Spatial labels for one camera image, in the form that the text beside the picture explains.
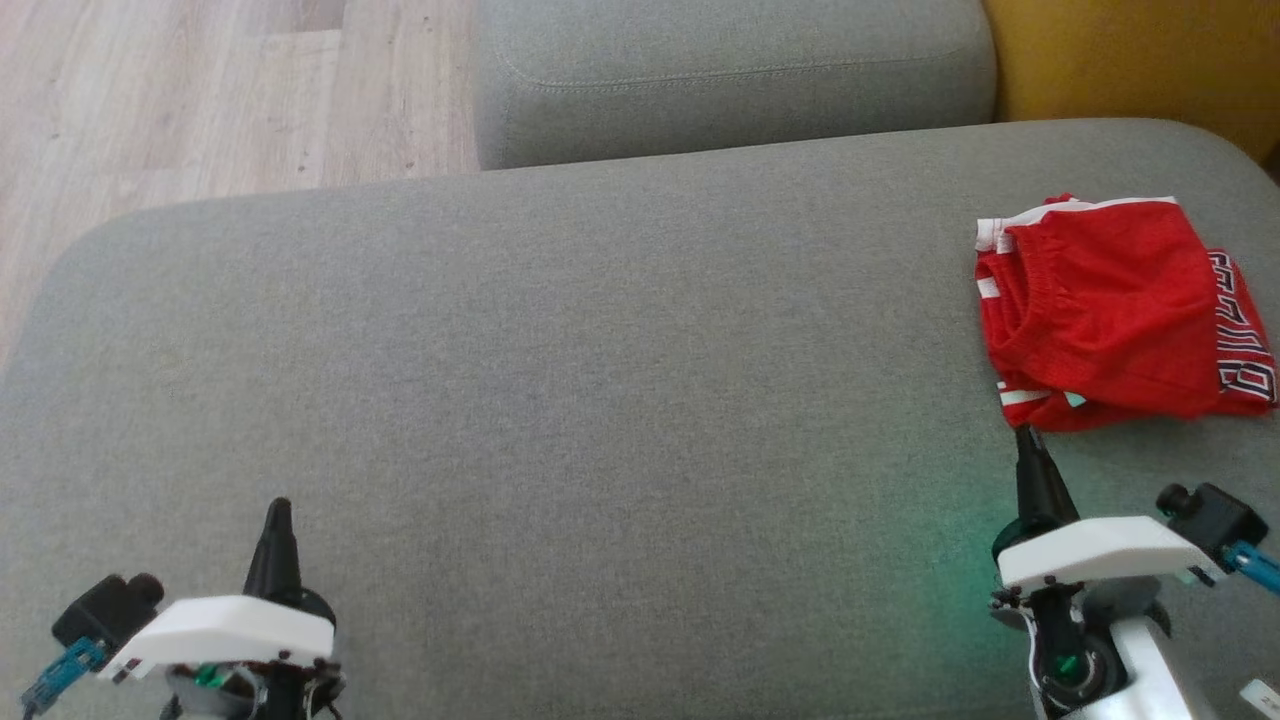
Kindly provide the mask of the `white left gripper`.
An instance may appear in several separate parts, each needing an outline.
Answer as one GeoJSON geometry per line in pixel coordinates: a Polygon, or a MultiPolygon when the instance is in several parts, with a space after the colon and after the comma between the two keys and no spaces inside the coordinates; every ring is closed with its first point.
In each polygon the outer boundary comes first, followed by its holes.
{"type": "Polygon", "coordinates": [[[324,712],[339,719],[347,675],[334,657],[335,637],[330,605],[302,591],[292,503],[278,497],[268,505],[243,594],[178,600],[134,633],[99,678],[120,684],[163,674],[172,694],[164,719],[315,719],[324,712]]]}

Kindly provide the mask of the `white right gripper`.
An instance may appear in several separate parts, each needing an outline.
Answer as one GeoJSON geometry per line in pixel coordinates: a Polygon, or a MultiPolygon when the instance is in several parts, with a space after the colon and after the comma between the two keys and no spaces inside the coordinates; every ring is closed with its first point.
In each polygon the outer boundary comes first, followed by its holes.
{"type": "Polygon", "coordinates": [[[1158,593],[1162,577],[1212,585],[1222,570],[1152,518],[1079,521],[1041,433],[1020,425],[1015,441],[1018,514],[1005,530],[1039,537],[998,555],[989,607],[1027,633],[1036,716],[1213,716],[1160,623],[1158,593]],[[1069,525],[1043,534],[1044,520],[1069,525]]]}

